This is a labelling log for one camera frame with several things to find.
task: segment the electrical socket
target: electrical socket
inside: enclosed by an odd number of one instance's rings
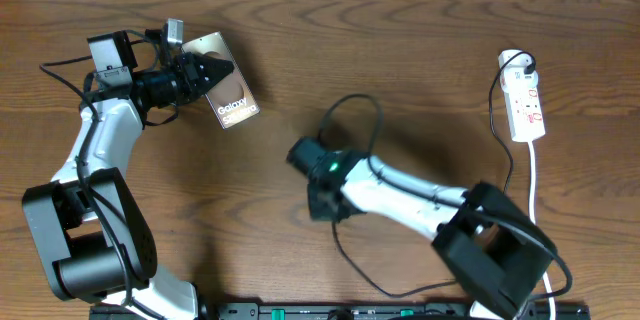
[[[505,50],[498,56],[500,67],[521,50]],[[538,93],[538,72],[525,74],[524,69],[533,59],[522,54],[513,59],[500,75],[500,86],[507,105],[507,117],[511,140],[529,142],[545,134],[540,96]]]

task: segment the power outlet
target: power outlet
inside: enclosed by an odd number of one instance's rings
[[[505,50],[498,57],[500,67],[520,50]],[[538,73],[525,74],[524,69],[531,64],[529,55],[519,55],[513,59],[500,75],[500,86],[507,104],[507,117],[511,139],[515,142],[529,142],[545,134],[540,96],[538,93]]]

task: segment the white cable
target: white cable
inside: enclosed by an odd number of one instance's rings
[[[529,163],[531,164],[531,183],[529,185],[529,219],[532,223],[536,223],[536,153],[533,149],[533,141],[527,142],[529,145]],[[547,293],[553,291],[551,288],[551,281],[549,280],[549,274],[547,272],[542,276],[542,282],[544,282],[544,289]],[[554,298],[549,298],[549,320],[556,320],[556,301]]]

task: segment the wooden table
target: wooden table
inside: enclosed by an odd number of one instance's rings
[[[335,100],[365,92],[386,112],[375,152],[388,163],[448,184],[502,184],[487,92],[499,52],[523,48],[538,59],[547,127],[535,143],[539,224],[575,276],[561,300],[586,302],[594,319],[640,315],[640,0],[0,0],[0,317],[87,317],[87,304],[52,295],[21,210],[80,124],[76,95],[38,64],[168,17],[184,20],[187,39],[222,31],[262,108],[224,131],[199,101],[145,130],[131,157],[127,182],[160,262],[211,298],[388,300],[339,257],[329,224],[309,220],[287,151]],[[92,65],[59,70],[80,85]],[[495,99],[508,139],[500,91]],[[365,145],[366,103],[336,118],[344,144]],[[526,209],[527,148],[509,147],[509,193]],[[339,231],[390,291],[450,279],[428,242],[389,220],[363,216]],[[550,275],[560,287],[560,271]],[[454,286],[410,300],[458,296]]]

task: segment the robotic arm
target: robotic arm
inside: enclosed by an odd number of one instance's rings
[[[552,261],[539,245],[557,252],[553,242],[489,184],[480,183],[471,191],[437,185],[363,152],[327,151],[308,137],[293,146],[287,161],[309,180],[312,219],[339,222],[371,212],[417,231],[431,240],[462,288],[479,302],[475,311],[490,310],[482,317],[518,315]],[[522,224],[530,236],[498,226],[493,241],[482,248],[474,237],[493,225],[484,215]]]
[[[86,104],[82,127],[62,168],[51,182],[30,188],[23,210],[42,260],[49,285],[62,299],[120,305],[125,298],[124,272],[132,280],[127,309],[147,319],[196,319],[206,313],[190,283],[179,281],[157,264],[155,243],[124,181],[129,157],[152,107],[176,107],[205,95],[233,72],[231,61],[183,53],[182,22],[170,19],[162,30],[147,30],[160,58],[160,70],[134,72],[137,67],[126,31],[88,39],[96,70],[97,90],[85,92],[97,110]],[[95,220],[78,181],[76,157],[87,141],[86,166],[92,196],[124,250],[122,267],[114,244],[104,231],[72,238],[68,230]]]

